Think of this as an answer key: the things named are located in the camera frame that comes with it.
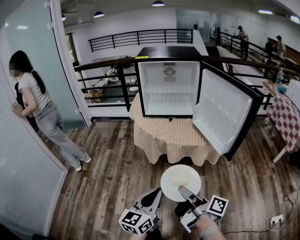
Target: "checkered tablecloth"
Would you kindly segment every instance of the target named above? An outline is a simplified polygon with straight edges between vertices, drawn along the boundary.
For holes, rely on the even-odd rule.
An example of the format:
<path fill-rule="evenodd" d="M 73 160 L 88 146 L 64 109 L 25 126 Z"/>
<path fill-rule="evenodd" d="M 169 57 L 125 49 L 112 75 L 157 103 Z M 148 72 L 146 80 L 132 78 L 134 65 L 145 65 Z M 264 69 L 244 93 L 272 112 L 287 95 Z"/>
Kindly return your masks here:
<path fill-rule="evenodd" d="M 286 95 L 278 93 L 266 117 L 272 119 L 288 152 L 300 148 L 300 111 Z"/>
<path fill-rule="evenodd" d="M 130 118 L 134 120 L 134 144 L 143 149 L 149 162 L 155 164 L 162 154 L 169 163 L 183 157 L 191 157 L 193 163 L 202 166 L 205 160 L 215 165 L 220 157 L 214 147 L 195 127 L 191 118 L 143 117 L 139 93 L 135 96 Z"/>

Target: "electrical outlet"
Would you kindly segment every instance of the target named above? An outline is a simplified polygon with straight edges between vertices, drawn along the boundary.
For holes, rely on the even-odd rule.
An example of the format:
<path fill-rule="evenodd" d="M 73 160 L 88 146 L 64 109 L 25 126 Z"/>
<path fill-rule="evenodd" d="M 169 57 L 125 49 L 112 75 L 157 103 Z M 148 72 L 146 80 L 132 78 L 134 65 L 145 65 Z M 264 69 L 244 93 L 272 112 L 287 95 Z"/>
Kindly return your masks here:
<path fill-rule="evenodd" d="M 270 226 L 273 226 L 274 224 L 277 224 L 277 223 L 280 223 L 280 224 L 283 224 L 285 221 L 284 219 L 284 216 L 281 214 L 279 216 L 276 216 L 276 217 L 272 217 L 270 219 Z"/>

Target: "door hinge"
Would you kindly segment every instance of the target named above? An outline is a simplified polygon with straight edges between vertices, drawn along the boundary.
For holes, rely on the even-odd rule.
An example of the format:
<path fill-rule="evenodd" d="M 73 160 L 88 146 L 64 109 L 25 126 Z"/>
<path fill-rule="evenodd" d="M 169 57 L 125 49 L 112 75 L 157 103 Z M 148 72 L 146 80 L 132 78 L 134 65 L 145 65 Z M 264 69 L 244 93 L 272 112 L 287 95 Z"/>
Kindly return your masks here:
<path fill-rule="evenodd" d="M 54 24 L 51 22 L 51 23 L 48 23 L 46 25 L 47 29 L 50 30 L 50 29 L 53 29 L 54 28 Z"/>
<path fill-rule="evenodd" d="M 44 2 L 44 8 L 51 7 L 51 6 L 52 6 L 52 3 L 50 1 Z"/>

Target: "window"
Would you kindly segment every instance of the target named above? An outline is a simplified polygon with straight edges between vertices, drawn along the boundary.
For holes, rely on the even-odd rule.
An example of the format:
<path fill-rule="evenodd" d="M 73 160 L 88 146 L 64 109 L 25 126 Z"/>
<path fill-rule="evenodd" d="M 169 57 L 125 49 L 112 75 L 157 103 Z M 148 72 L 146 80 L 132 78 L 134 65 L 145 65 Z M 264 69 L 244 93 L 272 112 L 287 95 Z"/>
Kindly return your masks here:
<path fill-rule="evenodd" d="M 71 33 L 66 34 L 65 37 L 66 37 L 66 45 L 67 45 L 69 53 L 70 53 L 71 62 L 73 64 L 73 66 L 79 66 L 72 34 Z"/>

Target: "wristband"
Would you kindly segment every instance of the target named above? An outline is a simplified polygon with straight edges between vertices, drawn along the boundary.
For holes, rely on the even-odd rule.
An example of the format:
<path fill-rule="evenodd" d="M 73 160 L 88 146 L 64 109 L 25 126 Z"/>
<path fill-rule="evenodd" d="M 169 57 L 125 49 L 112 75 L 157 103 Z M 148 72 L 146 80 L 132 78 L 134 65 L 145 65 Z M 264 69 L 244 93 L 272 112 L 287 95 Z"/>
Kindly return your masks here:
<path fill-rule="evenodd" d="M 199 232 L 199 237 L 202 238 L 203 240 L 205 240 L 205 237 L 210 235 L 210 234 L 213 234 L 215 232 L 218 231 L 218 226 L 216 224 L 206 228 L 205 230 L 201 230 Z"/>

